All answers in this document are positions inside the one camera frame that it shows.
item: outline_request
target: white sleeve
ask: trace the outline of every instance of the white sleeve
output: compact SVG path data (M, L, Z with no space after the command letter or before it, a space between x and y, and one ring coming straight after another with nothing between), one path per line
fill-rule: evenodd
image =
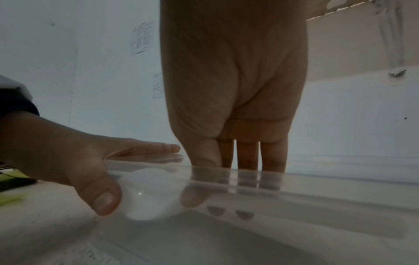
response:
M17 89L24 97L32 101L32 95L22 83L0 75L0 89Z

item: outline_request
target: hole in wall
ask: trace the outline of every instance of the hole in wall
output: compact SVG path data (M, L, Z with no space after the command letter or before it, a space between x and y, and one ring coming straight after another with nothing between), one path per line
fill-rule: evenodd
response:
M330 2L327 3L326 8L329 10L332 8L341 7L346 4L347 1L348 0L330 0Z

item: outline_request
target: sleeve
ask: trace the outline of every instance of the sleeve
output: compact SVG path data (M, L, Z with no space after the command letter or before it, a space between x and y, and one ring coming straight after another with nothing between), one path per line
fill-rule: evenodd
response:
M24 84L0 76L0 118L14 111L39 115L31 100L32 96Z

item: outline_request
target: transparent plastic box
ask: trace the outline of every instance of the transparent plastic box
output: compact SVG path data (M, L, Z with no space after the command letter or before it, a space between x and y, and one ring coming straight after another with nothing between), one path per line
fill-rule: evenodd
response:
M107 161L123 199L92 234L92 244L122 264L419 262L413 161L290 162L293 172L312 166L311 176L171 163L178 155L141 160ZM397 169L401 177L392 175Z

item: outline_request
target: human hand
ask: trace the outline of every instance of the human hand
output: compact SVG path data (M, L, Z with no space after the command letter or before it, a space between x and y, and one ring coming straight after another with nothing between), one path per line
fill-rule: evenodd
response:
M122 196L104 159L179 150L178 145L85 134L26 112L0 120L0 161L34 179L73 186L98 215L112 213Z
M230 168L236 140L239 169L257 170L260 143L262 169L284 172L307 72L305 7L304 0L161 2L169 120L193 165ZM255 187L257 173L246 176L238 184ZM191 207L209 196L184 192Z

